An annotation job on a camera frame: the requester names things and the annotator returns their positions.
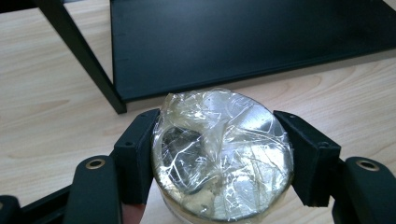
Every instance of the black metal leg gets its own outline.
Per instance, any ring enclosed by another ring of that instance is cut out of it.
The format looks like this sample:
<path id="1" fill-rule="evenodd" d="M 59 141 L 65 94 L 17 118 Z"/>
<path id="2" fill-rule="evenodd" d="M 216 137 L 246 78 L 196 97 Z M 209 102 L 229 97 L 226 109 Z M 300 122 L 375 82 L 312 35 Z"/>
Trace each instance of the black metal leg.
<path id="1" fill-rule="evenodd" d="M 125 103 L 121 100 L 115 87 L 106 75 L 105 70 L 99 64 L 87 41 L 82 36 L 61 1 L 34 1 L 116 112 L 119 114 L 125 113 Z"/>

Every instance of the wooden table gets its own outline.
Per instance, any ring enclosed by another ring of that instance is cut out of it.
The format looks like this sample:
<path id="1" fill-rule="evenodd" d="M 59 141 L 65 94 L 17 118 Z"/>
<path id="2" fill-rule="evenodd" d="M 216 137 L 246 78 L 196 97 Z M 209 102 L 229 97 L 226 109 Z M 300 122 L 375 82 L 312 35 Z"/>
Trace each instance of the wooden table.
<path id="1" fill-rule="evenodd" d="M 396 8 L 396 0 L 387 0 Z M 112 74 L 107 0 L 66 5 L 102 66 Z M 139 113 L 117 115 L 38 9 L 0 14 L 0 194 L 31 203 L 71 184 L 84 159 L 111 152 Z M 270 110 L 296 114 L 343 147 L 396 174 L 396 50 L 221 85 Z M 180 223 L 155 183 L 142 223 Z M 290 189 L 265 223 L 332 223 L 331 208 L 303 207 Z"/>

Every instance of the black shelf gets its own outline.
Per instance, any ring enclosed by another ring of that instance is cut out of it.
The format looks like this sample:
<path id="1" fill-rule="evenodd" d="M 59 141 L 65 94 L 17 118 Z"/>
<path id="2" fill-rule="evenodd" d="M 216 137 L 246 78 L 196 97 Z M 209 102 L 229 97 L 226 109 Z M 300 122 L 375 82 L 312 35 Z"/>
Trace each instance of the black shelf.
<path id="1" fill-rule="evenodd" d="M 123 101 L 396 49 L 379 0 L 112 0 Z"/>

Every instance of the clear plastic film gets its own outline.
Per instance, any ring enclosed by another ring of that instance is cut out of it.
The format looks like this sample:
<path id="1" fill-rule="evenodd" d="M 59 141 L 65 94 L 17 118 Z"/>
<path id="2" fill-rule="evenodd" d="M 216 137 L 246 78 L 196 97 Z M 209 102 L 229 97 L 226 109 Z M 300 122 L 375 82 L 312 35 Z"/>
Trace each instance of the clear plastic film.
<path id="1" fill-rule="evenodd" d="M 277 119 L 224 89 L 169 94 L 151 155 L 165 202 L 190 223 L 258 223 L 293 173 L 292 150 Z"/>

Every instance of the brass insert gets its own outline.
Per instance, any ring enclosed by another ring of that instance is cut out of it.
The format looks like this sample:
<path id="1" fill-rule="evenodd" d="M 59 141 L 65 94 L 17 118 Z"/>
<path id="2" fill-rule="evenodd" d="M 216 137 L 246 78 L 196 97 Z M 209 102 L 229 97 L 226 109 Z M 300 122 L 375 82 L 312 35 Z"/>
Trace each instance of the brass insert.
<path id="1" fill-rule="evenodd" d="M 101 168 L 102 166 L 104 166 L 105 163 L 106 162 L 102 159 L 95 159 L 95 160 L 91 160 L 91 161 L 87 162 L 85 167 L 90 170 L 95 170 L 95 169 L 98 169 L 98 168 Z"/>
<path id="2" fill-rule="evenodd" d="M 356 164 L 358 164 L 359 167 L 368 171 L 373 171 L 373 172 L 379 171 L 379 167 L 375 163 L 370 161 L 360 160 L 360 161 L 356 161 Z"/>

